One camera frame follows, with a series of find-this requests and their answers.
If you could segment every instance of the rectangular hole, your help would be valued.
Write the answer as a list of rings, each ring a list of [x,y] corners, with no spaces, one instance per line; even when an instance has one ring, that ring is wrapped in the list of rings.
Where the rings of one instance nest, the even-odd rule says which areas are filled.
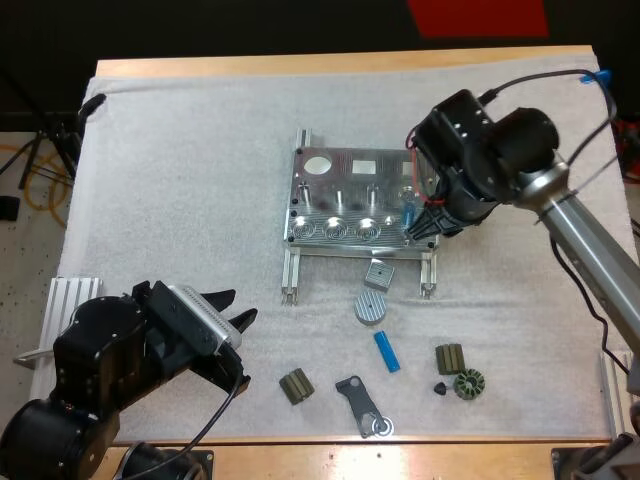
[[[354,160],[351,173],[357,173],[361,175],[375,175],[376,174],[376,162],[373,160]]]

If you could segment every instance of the table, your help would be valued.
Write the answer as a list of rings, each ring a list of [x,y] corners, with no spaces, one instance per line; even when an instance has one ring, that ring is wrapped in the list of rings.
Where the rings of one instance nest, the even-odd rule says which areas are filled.
[[[487,63],[543,55],[590,53],[587,46],[222,58],[103,60],[96,76],[180,77],[234,74],[381,72]],[[374,444],[357,437],[234,439],[215,448],[218,478],[551,478],[550,449],[588,446],[561,439],[403,439]],[[110,478],[124,449],[113,447],[95,478]]]

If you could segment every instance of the blue cylinder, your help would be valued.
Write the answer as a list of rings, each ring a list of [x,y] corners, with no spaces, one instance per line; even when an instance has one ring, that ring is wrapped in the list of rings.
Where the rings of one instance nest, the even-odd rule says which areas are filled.
[[[400,364],[398,363],[398,358],[396,357],[396,354],[393,351],[393,348],[391,347],[391,344],[389,343],[389,339],[387,338],[387,334],[384,333],[384,330],[374,333],[373,339],[378,344],[378,349],[382,354],[384,363],[387,364],[389,373],[397,372],[398,370],[400,370]]]
[[[406,202],[402,209],[402,227],[406,230],[413,225],[416,216],[416,205],[413,202]]]

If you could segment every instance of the green gear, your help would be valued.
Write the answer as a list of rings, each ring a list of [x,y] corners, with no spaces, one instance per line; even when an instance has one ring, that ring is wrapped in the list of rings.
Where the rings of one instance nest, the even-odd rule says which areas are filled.
[[[470,368],[458,374],[453,381],[453,390],[463,400],[473,400],[484,391],[484,377]]]

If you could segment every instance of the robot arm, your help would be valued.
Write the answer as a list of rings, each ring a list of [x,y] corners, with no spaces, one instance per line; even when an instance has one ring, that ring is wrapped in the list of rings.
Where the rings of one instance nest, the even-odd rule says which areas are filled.
[[[228,405],[250,381],[235,349],[257,314],[251,309],[223,318],[220,311],[234,296],[233,290],[200,295],[191,287],[144,282],[131,295],[78,307],[54,343],[54,390],[27,403],[2,435],[0,474],[91,477],[118,433],[119,412],[187,369],[225,390]],[[153,449],[145,448],[134,455]]]
[[[519,108],[494,123],[462,90],[416,127],[413,142],[442,185],[409,234],[455,235],[501,203],[534,211],[633,351],[628,390],[639,395],[640,268],[569,190],[569,167],[556,152],[551,120]]]

